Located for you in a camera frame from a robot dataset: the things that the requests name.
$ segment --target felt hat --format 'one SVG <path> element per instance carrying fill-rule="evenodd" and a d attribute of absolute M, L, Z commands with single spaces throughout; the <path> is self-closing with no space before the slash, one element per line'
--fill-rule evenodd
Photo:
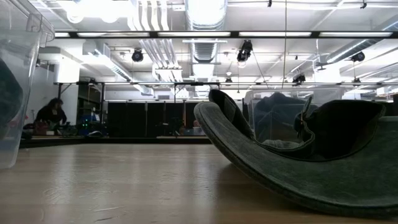
<path fill-rule="evenodd" d="M 195 116 L 212 143 L 246 175 L 305 207 L 356 217 L 398 215 L 398 117 L 384 106 L 335 100 L 292 128 L 301 140 L 256 140 L 236 103 L 211 90 Z"/>

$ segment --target plastic storage container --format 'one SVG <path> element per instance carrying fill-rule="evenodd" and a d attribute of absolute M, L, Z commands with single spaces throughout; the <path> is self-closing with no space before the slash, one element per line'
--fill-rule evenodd
<path fill-rule="evenodd" d="M 331 100 L 340 100 L 342 88 L 289 88 L 283 90 L 253 90 L 246 93 L 249 125 L 257 141 L 283 140 L 300 142 L 293 125 L 295 117 L 312 96 L 309 111 Z"/>
<path fill-rule="evenodd" d="M 30 2 L 0 0 L 0 169 L 15 164 L 39 46 L 53 39 Z"/>

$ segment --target person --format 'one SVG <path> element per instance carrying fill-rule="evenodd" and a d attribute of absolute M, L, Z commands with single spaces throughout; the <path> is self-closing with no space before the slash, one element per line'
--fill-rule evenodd
<path fill-rule="evenodd" d="M 193 121 L 193 127 L 200 127 L 198 120 Z"/>
<path fill-rule="evenodd" d="M 58 98 L 50 100 L 50 102 L 45 105 L 37 113 L 36 122 L 46 122 L 47 124 L 57 124 L 62 121 L 62 124 L 67 122 L 67 117 L 65 112 L 62 110 L 63 101 Z"/>

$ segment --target wooden table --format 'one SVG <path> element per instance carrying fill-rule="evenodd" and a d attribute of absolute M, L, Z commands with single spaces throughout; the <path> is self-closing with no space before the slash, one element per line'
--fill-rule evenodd
<path fill-rule="evenodd" d="M 20 150 L 0 170 L 0 223 L 382 223 L 299 207 L 212 145 L 69 145 Z"/>

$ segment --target ceiling light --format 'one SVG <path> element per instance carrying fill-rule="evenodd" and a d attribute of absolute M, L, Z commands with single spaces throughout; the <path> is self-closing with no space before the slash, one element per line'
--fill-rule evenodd
<path fill-rule="evenodd" d="M 130 83 L 110 82 L 110 83 L 105 83 L 105 85 L 130 85 Z"/>
<path fill-rule="evenodd" d="M 159 32 L 159 37 L 229 37 L 230 32 L 208 32 L 208 31 L 191 31 L 191 32 Z"/>
<path fill-rule="evenodd" d="M 246 67 L 246 62 L 238 62 L 238 67 L 239 67 L 239 68 L 244 68 L 244 67 Z"/>
<path fill-rule="evenodd" d="M 78 32 L 79 37 L 149 37 L 148 32 Z"/>
<path fill-rule="evenodd" d="M 174 85 L 172 82 L 139 82 L 140 85 Z"/>
<path fill-rule="evenodd" d="M 309 37 L 311 32 L 239 32 L 240 37 Z"/>
<path fill-rule="evenodd" d="M 227 40 L 182 40 L 184 44 L 222 44 L 228 43 Z"/>
<path fill-rule="evenodd" d="M 56 32 L 55 37 L 69 37 L 69 33 L 67 32 Z"/>
<path fill-rule="evenodd" d="M 221 85 L 255 85 L 256 83 L 252 83 L 252 82 L 232 82 L 232 83 L 230 83 L 230 82 L 223 82 L 223 83 L 220 83 Z"/>
<path fill-rule="evenodd" d="M 320 37 L 389 37 L 392 32 L 321 32 Z"/>

